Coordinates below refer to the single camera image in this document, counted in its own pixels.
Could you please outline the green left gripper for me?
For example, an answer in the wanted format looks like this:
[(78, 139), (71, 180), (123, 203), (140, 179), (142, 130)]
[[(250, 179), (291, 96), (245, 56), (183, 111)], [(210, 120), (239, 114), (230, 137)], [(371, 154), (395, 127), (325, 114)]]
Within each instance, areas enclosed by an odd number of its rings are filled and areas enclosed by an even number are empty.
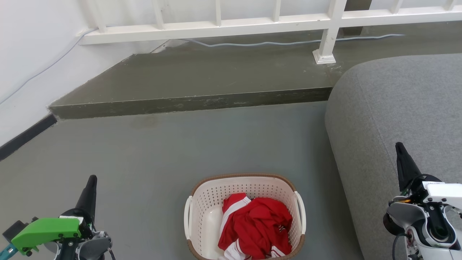
[(97, 176), (91, 175), (74, 209), (57, 218), (36, 218), (31, 223), (15, 222), (3, 237), (8, 245), (1, 251), (1, 259), (9, 260), (15, 254), (31, 256), (39, 245), (57, 246), (56, 260), (77, 260), (84, 242), (94, 237), (97, 202)]

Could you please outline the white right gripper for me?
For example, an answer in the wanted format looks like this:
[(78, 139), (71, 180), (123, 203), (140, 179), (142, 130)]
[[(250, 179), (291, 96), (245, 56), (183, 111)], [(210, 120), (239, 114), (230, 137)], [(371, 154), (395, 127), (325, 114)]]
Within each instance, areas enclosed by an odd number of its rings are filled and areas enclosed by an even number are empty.
[(395, 143), (399, 191), (401, 194), (392, 203), (424, 206), (428, 203), (449, 206), (454, 211), (462, 207), (462, 185), (449, 184), (438, 178), (422, 174), (411, 155), (401, 142)]

